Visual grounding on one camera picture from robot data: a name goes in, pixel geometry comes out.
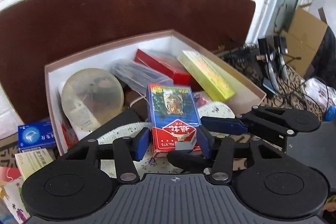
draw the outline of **blue circle logo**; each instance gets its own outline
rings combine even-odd
[[[27,144],[36,143],[40,137],[40,131],[36,127],[28,127],[22,132],[22,139]]]

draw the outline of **red diamond logo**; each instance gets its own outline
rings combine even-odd
[[[196,128],[191,127],[181,120],[175,120],[163,128],[164,131],[170,135],[178,138],[179,141],[183,141],[186,137],[190,136],[196,131]]]

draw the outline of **blue bottle cap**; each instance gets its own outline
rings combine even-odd
[[[336,107],[329,106],[324,115],[324,120],[327,122],[332,121],[335,118],[335,114],[336,114]]]

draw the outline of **blue box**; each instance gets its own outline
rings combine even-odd
[[[54,149],[56,141],[51,122],[34,122],[18,127],[18,148],[20,152],[37,149]]]

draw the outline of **brown headboard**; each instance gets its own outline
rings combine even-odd
[[[44,65],[105,42],[175,29],[209,50],[241,46],[251,0],[24,0],[0,12],[0,82],[24,122],[48,116]]]

